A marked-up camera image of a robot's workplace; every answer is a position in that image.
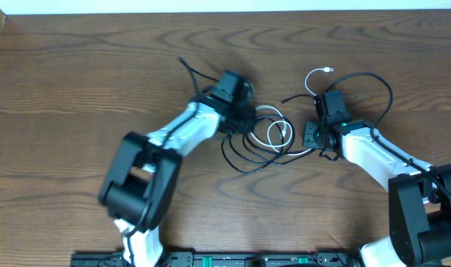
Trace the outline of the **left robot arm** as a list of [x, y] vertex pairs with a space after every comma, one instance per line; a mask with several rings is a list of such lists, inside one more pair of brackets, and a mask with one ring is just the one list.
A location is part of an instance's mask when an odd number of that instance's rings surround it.
[[159, 225], [172, 202], [184, 158], [220, 131], [253, 128], [254, 87], [230, 70], [215, 86], [196, 89], [185, 110], [167, 125], [147, 133], [127, 133], [99, 190], [99, 202], [122, 234], [127, 266], [155, 266], [163, 253]]

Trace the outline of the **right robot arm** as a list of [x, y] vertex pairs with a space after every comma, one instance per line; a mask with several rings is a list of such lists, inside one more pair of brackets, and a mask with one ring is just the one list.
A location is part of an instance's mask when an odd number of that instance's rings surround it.
[[314, 97], [318, 120], [303, 146], [333, 151], [367, 172], [388, 193], [389, 235], [363, 245], [352, 266], [424, 266], [451, 257], [451, 165], [416, 159], [366, 120], [353, 120], [341, 92]]

